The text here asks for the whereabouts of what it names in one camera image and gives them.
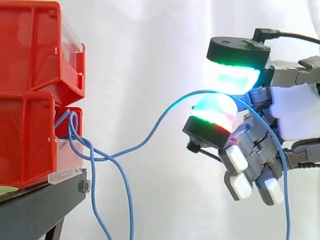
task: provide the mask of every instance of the blue cable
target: blue cable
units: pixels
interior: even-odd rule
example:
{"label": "blue cable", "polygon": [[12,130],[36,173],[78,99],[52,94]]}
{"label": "blue cable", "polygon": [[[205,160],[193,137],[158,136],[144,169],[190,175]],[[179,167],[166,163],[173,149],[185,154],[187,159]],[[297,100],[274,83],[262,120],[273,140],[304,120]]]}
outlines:
{"label": "blue cable", "polygon": [[[68,122],[68,140],[69,140],[69,144],[72,148],[72,150],[79,156],[79,157],[83,157],[83,154],[81,154],[76,147],[74,146],[73,143],[73,139],[75,138],[77,139],[81,144],[83,144],[84,146],[88,147],[90,149],[90,163],[91,163],[91,171],[92,171],[92,183],[91,183],[91,202],[92,202],[92,209],[93,209],[93,213],[99,223],[99,225],[101,226],[103,232],[105,233],[105,235],[107,236],[107,238],[109,240],[112,240],[111,235],[109,233],[109,231],[107,230],[105,224],[103,223],[98,210],[97,210],[97,206],[96,206],[96,166],[95,166],[95,157],[94,157],[94,147],[91,144],[91,142],[83,137],[80,137],[77,133],[77,131],[75,130],[75,126],[74,126],[74,120],[77,123],[78,122],[78,116],[75,112],[71,112],[70,116],[69,116],[69,122]],[[134,212],[133,212],[133,200],[132,200],[132,194],[131,194],[131,190],[130,190],[130,186],[129,186],[129,181],[127,179],[127,176],[124,172],[124,170],[122,169],[121,165],[111,156],[101,152],[100,153],[102,156],[104,156],[106,159],[110,160],[113,164],[115,164],[115,166],[118,168],[118,170],[121,173],[121,176],[123,178],[124,181],[124,185],[125,185],[125,190],[126,190],[126,194],[127,194],[127,198],[128,198],[128,204],[129,204],[129,221],[130,221],[130,236],[129,239],[133,240],[134,239]]]}
{"label": "blue cable", "polygon": [[[199,95],[199,94],[216,94],[217,91],[214,90],[198,90],[198,91],[193,91],[190,92],[182,97],[180,97],[178,100],[176,100],[174,103],[172,103],[159,117],[159,119],[156,121],[154,127],[152,128],[151,132],[148,134],[148,136],[138,145],[130,147],[126,150],[120,151],[116,154],[111,155],[111,157],[116,158],[121,155],[130,153],[132,151],[138,150],[141,147],[143,147],[149,140],[150,138],[154,135],[155,131],[159,127],[160,123],[164,119],[164,117],[172,110],[177,104],[182,102],[188,97]],[[270,128],[270,126],[263,120],[263,118],[251,107],[249,106],[246,102],[242,101],[241,99],[229,95],[235,102],[238,102],[239,104],[245,106],[249,112],[265,127],[265,129],[270,133],[272,136],[272,139],[274,143],[276,144],[279,154],[281,157],[281,162],[282,162],[282,167],[283,167],[283,188],[284,188],[284,205],[285,205],[285,216],[286,216],[286,240],[290,239],[290,231],[291,231],[291,222],[290,222],[290,209],[289,209],[289,193],[288,193],[288,166],[287,166],[287,159],[285,152],[282,148],[282,145],[275,134],[275,132]]]}
{"label": "blue cable", "polygon": [[[217,93],[217,91],[214,90],[198,90],[198,91],[193,91],[190,92],[182,97],[180,97],[178,100],[176,100],[174,103],[172,103],[163,113],[162,115],[159,117],[159,119],[157,120],[157,122],[155,123],[154,127],[152,128],[151,132],[147,135],[147,137],[138,145],[130,147],[126,150],[120,151],[116,154],[113,154],[111,156],[103,153],[102,151],[93,148],[94,152],[98,153],[99,155],[102,155],[104,157],[96,157],[94,158],[94,161],[96,162],[103,162],[103,161],[107,161],[107,160],[114,160],[114,158],[122,156],[124,154],[130,153],[132,151],[138,150],[141,147],[143,147],[149,140],[150,138],[154,135],[154,133],[156,132],[157,128],[159,127],[160,123],[162,122],[162,120],[164,119],[164,117],[169,113],[170,110],[172,110],[177,104],[179,104],[180,102],[182,102],[183,100],[185,100],[188,97],[191,96],[195,96],[195,95],[200,95],[200,94],[215,94]],[[230,95],[230,97],[235,101],[238,102],[240,104],[242,104],[243,106],[245,106],[249,112],[266,128],[266,130],[270,133],[270,135],[272,136],[278,150],[279,150],[279,154],[280,154],[280,158],[281,158],[281,162],[282,162],[282,167],[283,167],[283,188],[284,188],[284,204],[285,204],[285,215],[286,215],[286,240],[290,239],[290,230],[291,230],[291,222],[290,222],[290,209],[289,209],[289,193],[288,193],[288,166],[287,166],[287,159],[286,159],[286,155],[285,152],[282,148],[282,145],[277,137],[277,135],[274,133],[274,131],[270,128],[270,126],[262,119],[262,117],[251,107],[249,106],[246,102],[242,101],[241,99],[234,97],[232,95]],[[76,134],[76,131],[72,125],[72,120],[71,120],[71,116],[69,118],[69,126],[70,129],[72,131],[72,133]],[[86,145],[86,142],[83,141],[79,136],[75,135],[74,136],[79,142],[81,142],[82,144]],[[85,159],[85,160],[90,160],[90,157],[83,155],[82,153],[80,153],[79,151],[77,151],[77,149],[72,146],[72,142],[70,142],[70,145],[72,147],[72,149],[75,151],[75,153],[80,156],[81,158]]]}

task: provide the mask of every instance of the white backdrop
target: white backdrop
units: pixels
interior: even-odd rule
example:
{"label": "white backdrop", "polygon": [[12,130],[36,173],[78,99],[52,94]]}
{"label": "white backdrop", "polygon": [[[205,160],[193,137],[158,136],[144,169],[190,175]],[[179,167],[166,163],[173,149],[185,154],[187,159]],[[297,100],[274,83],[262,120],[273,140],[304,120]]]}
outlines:
{"label": "white backdrop", "polygon": [[[256,27],[315,37],[305,0],[60,0],[86,44],[84,136],[109,154],[139,143],[162,111],[203,89],[210,37],[250,38]],[[293,39],[268,42],[272,58],[318,53]],[[241,202],[226,189],[224,166],[186,150],[182,133],[194,97],[165,119],[141,150],[120,157],[134,201],[136,240],[281,240],[284,206],[268,207],[257,191]],[[97,206],[114,240],[129,239],[123,181],[97,163]],[[289,173],[292,240],[320,239],[319,170]],[[106,239],[87,199],[65,220],[62,240]]]}

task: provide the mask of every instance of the green light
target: green light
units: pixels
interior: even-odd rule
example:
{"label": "green light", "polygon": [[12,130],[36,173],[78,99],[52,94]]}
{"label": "green light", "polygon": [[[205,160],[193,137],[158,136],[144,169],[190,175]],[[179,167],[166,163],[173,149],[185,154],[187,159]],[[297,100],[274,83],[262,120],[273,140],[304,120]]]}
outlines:
{"label": "green light", "polygon": [[252,67],[222,65],[210,60],[205,63],[206,87],[225,94],[246,94],[259,75],[260,71]]}
{"label": "green light", "polygon": [[237,105],[231,97],[215,93],[201,99],[192,109],[191,116],[217,124],[231,133],[237,113]]}

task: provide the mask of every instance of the stacked red bins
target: stacked red bins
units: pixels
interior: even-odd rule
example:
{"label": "stacked red bins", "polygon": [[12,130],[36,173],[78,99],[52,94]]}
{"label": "stacked red bins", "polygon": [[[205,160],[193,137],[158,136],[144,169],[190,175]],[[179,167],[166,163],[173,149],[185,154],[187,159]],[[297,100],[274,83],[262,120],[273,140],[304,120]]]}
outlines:
{"label": "stacked red bins", "polygon": [[[85,47],[49,1],[0,1],[0,194],[78,174],[56,118],[85,96]],[[79,117],[80,108],[72,108]],[[81,151],[81,145],[75,143]]]}

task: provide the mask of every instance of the red storage drawer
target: red storage drawer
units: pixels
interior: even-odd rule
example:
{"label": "red storage drawer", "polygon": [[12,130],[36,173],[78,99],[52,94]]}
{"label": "red storage drawer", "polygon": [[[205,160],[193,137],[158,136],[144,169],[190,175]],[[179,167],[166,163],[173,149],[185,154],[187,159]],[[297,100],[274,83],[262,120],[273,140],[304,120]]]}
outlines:
{"label": "red storage drawer", "polygon": [[85,96],[85,46],[59,3],[0,1],[0,91],[46,91],[57,106]]}
{"label": "red storage drawer", "polygon": [[[82,111],[76,110],[81,133]],[[0,195],[40,182],[59,183],[80,173],[82,159],[67,140],[56,138],[54,112],[49,92],[0,91]],[[82,152],[82,145],[74,144]]]}

